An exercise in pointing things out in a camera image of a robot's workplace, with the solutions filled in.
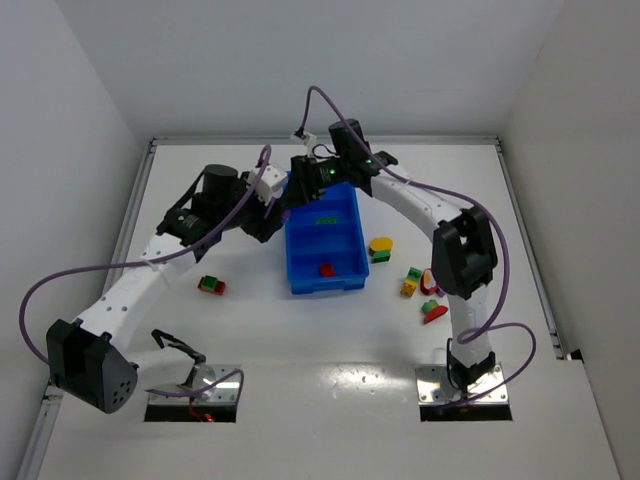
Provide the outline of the small red lego brick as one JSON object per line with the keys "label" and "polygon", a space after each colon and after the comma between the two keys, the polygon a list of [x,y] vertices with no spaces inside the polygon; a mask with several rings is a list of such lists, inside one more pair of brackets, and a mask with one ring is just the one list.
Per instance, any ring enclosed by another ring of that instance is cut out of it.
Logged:
{"label": "small red lego brick", "polygon": [[323,278],[330,278],[336,276],[336,271],[331,263],[322,264],[319,267],[319,273]]}

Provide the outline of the yellow oval lego piece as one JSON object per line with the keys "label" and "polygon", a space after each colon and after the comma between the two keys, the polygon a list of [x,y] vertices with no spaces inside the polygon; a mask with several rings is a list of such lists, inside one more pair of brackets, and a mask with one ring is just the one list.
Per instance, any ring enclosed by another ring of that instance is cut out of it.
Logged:
{"label": "yellow oval lego piece", "polygon": [[369,253],[374,255],[379,252],[390,252],[393,248],[393,240],[390,237],[375,237],[369,243]]}

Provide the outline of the green sloped lego brick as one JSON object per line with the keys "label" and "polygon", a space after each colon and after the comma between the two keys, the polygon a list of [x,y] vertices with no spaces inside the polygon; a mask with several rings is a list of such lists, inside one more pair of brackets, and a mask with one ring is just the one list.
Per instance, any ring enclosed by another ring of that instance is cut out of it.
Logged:
{"label": "green sloped lego brick", "polygon": [[389,250],[377,251],[372,255],[373,263],[388,262],[391,258],[391,252]]}

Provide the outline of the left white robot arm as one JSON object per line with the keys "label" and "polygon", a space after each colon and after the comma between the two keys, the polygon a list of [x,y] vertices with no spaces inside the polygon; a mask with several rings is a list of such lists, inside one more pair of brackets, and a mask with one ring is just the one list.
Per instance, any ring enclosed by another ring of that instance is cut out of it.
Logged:
{"label": "left white robot arm", "polygon": [[75,320],[56,321],[47,331],[50,379],[65,393],[105,413],[124,406],[138,388],[173,384],[171,397],[193,397],[206,357],[172,334],[155,329],[152,351],[127,352],[153,305],[220,242],[225,231],[242,229],[266,242],[282,225],[279,196],[287,174],[262,162],[243,173],[207,165],[165,213],[134,262]]}

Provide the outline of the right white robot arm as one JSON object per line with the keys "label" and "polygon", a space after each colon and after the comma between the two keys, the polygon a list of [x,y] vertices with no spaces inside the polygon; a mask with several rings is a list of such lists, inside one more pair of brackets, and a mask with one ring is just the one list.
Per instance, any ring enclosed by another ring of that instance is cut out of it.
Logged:
{"label": "right white robot arm", "polygon": [[495,365],[487,334],[468,342],[460,335],[488,318],[488,286],[497,252],[487,215],[478,207],[459,207],[410,180],[395,157],[373,153],[354,119],[329,128],[334,155],[313,154],[291,160],[284,200],[290,208],[320,198],[330,186],[347,182],[402,214],[431,242],[431,272],[446,293],[452,324],[447,368],[451,383],[462,393]]}

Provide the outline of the blue divided plastic bin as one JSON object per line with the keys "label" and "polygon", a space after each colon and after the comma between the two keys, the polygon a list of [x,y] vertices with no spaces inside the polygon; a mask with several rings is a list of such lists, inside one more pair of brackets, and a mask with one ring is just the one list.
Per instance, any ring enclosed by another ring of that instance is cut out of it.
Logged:
{"label": "blue divided plastic bin", "polygon": [[[316,225],[315,220],[323,217],[336,217],[338,223]],[[285,223],[285,252],[294,295],[364,288],[369,263],[355,188],[338,184],[321,199],[292,209]],[[333,265],[335,277],[320,275],[319,267],[325,263]]]}

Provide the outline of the red lego brick left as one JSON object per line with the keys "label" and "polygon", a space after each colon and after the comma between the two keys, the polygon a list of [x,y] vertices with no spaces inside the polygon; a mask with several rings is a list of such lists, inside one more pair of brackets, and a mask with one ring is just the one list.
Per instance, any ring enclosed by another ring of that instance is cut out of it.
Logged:
{"label": "red lego brick left", "polygon": [[205,293],[223,295],[226,290],[226,283],[217,277],[205,275],[201,277],[197,288]]}

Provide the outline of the green striped lego brick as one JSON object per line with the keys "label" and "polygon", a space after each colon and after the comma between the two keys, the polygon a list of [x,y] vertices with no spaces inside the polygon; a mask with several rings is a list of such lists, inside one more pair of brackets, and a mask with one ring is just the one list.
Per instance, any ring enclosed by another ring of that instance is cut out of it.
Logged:
{"label": "green striped lego brick", "polygon": [[406,279],[419,283],[422,277],[423,271],[420,269],[417,269],[415,267],[411,267],[406,275]]}

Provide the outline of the yellow lego brick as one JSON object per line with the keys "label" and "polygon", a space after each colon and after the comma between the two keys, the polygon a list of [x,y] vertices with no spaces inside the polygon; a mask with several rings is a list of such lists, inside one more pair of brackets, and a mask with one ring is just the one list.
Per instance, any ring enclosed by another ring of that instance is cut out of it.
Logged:
{"label": "yellow lego brick", "polygon": [[405,279],[400,290],[400,295],[405,298],[411,298],[414,295],[417,288],[418,288],[417,282],[410,279]]}

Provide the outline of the red white flower lego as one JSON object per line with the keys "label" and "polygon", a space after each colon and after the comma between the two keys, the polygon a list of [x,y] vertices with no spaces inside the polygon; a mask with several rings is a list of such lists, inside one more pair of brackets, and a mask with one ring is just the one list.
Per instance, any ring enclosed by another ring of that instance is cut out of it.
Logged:
{"label": "red white flower lego", "polygon": [[422,272],[420,279],[420,291],[424,295],[434,295],[437,293],[439,287],[430,268],[425,269]]}

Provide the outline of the green small lego brick right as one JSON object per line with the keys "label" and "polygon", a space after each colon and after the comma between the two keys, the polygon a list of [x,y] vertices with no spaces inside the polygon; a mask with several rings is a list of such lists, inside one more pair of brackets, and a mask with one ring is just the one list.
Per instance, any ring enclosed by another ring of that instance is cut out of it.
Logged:
{"label": "green small lego brick right", "polygon": [[438,308],[438,307],[439,307],[439,303],[436,300],[428,300],[422,305],[421,311],[424,314],[427,314],[431,310],[434,310],[435,308]]}

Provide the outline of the red half round lego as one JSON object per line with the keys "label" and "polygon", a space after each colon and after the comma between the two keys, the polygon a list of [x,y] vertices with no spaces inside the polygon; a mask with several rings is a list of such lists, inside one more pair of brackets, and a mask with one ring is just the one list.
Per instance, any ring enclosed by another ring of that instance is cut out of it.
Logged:
{"label": "red half round lego", "polygon": [[442,317],[448,312],[448,307],[444,305],[438,305],[436,307],[429,307],[424,313],[424,324],[429,324],[430,322]]}

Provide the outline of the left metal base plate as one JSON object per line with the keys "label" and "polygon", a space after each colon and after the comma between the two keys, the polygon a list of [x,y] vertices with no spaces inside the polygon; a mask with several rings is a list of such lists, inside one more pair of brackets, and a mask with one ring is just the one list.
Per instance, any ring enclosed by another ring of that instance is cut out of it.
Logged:
{"label": "left metal base plate", "polygon": [[237,406],[243,393],[245,372],[238,365],[202,365],[180,385],[147,390],[169,401],[194,401],[204,406]]}

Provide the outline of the metal base plate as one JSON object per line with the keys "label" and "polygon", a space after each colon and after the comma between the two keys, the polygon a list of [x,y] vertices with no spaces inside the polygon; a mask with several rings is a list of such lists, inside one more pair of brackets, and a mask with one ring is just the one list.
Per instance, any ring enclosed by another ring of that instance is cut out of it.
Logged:
{"label": "metal base plate", "polygon": [[245,372],[238,365],[202,365],[180,385],[147,390],[169,401],[194,401],[204,406],[237,406],[243,393]]}
{"label": "metal base plate", "polygon": [[[444,365],[419,365],[415,373],[420,406],[442,406],[463,399],[462,391],[449,381]],[[470,384],[467,397],[472,399],[471,405],[508,405],[509,394],[504,384],[502,365],[498,363],[489,373]]]}

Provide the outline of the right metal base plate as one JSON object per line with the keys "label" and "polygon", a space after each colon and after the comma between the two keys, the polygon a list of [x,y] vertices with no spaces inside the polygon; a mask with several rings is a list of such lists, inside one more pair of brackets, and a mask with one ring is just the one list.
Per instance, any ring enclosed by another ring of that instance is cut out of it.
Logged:
{"label": "right metal base plate", "polygon": [[[419,365],[415,373],[420,406],[442,406],[463,399],[462,391],[449,381],[444,365]],[[467,397],[472,399],[471,405],[508,405],[509,394],[504,384],[502,365],[498,363],[489,373],[470,384]]]}

